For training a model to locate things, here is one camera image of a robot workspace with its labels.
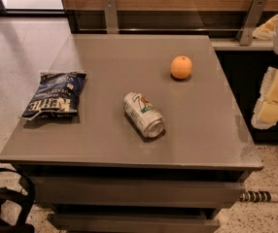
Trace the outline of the grey cabinet with drawers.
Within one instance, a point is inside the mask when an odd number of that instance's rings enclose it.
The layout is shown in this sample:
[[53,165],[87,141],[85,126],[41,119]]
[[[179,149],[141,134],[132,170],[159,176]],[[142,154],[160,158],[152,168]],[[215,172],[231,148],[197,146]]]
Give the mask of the grey cabinet with drawers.
[[[175,79],[185,55],[191,75]],[[67,233],[213,233],[248,176],[262,168],[205,36],[72,36],[56,72],[84,70],[77,116],[20,122],[0,154],[35,184]],[[145,138],[123,110],[141,93],[164,117]]]

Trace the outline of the silver 7up soda can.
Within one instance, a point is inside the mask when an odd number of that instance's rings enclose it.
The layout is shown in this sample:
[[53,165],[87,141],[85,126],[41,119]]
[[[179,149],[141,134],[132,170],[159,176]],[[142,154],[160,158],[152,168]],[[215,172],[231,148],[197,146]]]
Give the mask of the silver 7up soda can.
[[123,110],[145,138],[157,137],[164,130],[164,117],[141,93],[123,98]]

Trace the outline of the metal wall bracket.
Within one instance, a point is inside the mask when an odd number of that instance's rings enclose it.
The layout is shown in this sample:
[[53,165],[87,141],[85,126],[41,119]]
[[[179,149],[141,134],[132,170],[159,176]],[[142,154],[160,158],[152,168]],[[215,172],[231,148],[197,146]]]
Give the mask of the metal wall bracket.
[[106,31],[108,34],[119,33],[117,0],[103,0]]
[[240,46],[250,46],[253,42],[253,32],[261,19],[261,14],[267,0],[252,0],[244,22],[236,35]]

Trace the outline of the blue kettle chips bag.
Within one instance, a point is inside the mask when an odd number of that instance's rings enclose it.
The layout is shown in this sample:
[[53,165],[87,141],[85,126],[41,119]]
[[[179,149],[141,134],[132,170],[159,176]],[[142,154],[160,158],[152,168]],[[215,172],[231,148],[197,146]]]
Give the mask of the blue kettle chips bag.
[[42,73],[38,89],[21,117],[75,117],[86,80],[85,72]]

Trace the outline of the orange fruit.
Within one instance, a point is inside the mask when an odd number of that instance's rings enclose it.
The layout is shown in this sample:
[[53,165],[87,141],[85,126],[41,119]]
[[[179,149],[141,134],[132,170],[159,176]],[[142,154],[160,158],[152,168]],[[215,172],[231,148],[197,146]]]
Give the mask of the orange fruit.
[[191,75],[192,62],[185,55],[175,57],[170,65],[171,75],[178,80],[184,80]]

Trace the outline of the left metal wall bracket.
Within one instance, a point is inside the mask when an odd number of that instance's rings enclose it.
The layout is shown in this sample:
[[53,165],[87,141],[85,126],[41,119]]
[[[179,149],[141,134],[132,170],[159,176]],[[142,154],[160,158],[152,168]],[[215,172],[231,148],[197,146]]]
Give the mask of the left metal wall bracket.
[[103,0],[106,31],[108,34],[119,33],[117,0]]

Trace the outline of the right metal wall bracket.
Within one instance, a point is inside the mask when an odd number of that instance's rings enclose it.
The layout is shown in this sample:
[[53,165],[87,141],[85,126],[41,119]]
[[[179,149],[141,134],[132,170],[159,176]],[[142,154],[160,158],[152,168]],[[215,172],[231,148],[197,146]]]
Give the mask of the right metal wall bracket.
[[261,19],[261,14],[267,0],[252,0],[244,22],[236,35],[240,46],[250,46],[253,42],[253,32]]

